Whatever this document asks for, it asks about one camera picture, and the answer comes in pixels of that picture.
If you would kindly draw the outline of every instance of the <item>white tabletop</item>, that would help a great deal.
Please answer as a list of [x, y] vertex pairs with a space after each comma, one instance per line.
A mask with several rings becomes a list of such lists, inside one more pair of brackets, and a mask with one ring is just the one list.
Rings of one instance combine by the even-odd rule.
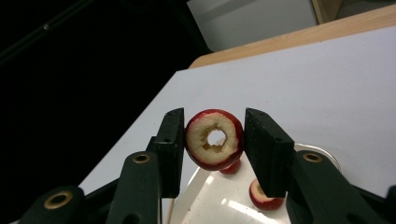
[[[221, 108], [243, 122], [251, 107], [295, 142], [333, 154], [351, 184], [385, 197], [396, 184], [395, 97], [395, 26], [178, 71], [79, 186], [88, 194], [118, 178], [124, 159], [146, 150], [168, 111], [183, 107], [187, 123]], [[185, 153], [181, 192], [196, 169]], [[164, 200], [164, 216], [168, 209]]]

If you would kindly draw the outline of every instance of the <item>apple core hole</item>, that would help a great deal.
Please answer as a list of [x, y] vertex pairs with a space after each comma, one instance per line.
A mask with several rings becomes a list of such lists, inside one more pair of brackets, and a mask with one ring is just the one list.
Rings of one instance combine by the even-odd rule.
[[221, 130], [213, 130], [207, 137], [210, 146], [222, 146], [225, 141], [225, 133]]

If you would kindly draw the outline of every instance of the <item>apple slice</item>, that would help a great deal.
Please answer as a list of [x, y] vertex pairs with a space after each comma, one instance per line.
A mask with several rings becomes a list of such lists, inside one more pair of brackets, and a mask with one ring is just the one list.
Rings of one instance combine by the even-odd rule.
[[[224, 134], [224, 141], [211, 144], [208, 137], [214, 131]], [[244, 151], [244, 131], [241, 122], [221, 109], [207, 109], [196, 114], [185, 129], [185, 148], [191, 159], [207, 171], [222, 170], [235, 163]]]
[[284, 198], [267, 198], [257, 178], [251, 182], [248, 195], [253, 204], [261, 210], [276, 210], [284, 201]]
[[233, 164], [225, 167], [224, 169], [219, 170], [224, 175], [234, 175], [238, 172], [239, 168], [241, 167], [241, 160], [235, 161]]

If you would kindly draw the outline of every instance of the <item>apple ring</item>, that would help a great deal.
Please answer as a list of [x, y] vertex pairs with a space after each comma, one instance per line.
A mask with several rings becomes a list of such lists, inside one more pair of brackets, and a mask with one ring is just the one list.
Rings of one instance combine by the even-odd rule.
[[[208, 136], [214, 131], [224, 133], [222, 144], [210, 144]], [[244, 132], [241, 122], [221, 109], [207, 109], [196, 114], [185, 129], [185, 148], [191, 159], [208, 171], [224, 169], [240, 159], [244, 151]]]

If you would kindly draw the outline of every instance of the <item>white plate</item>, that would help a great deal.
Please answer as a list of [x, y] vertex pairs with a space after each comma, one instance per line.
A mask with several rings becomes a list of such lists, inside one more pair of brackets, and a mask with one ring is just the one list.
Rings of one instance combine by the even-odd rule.
[[[306, 149], [321, 153], [337, 168], [340, 167], [331, 154], [319, 147], [296, 144], [294, 148], [296, 151]], [[286, 200], [275, 211], [262, 211], [253, 205], [248, 188], [255, 178], [245, 153], [235, 175], [198, 168], [186, 190], [177, 198], [170, 223], [290, 223]]]

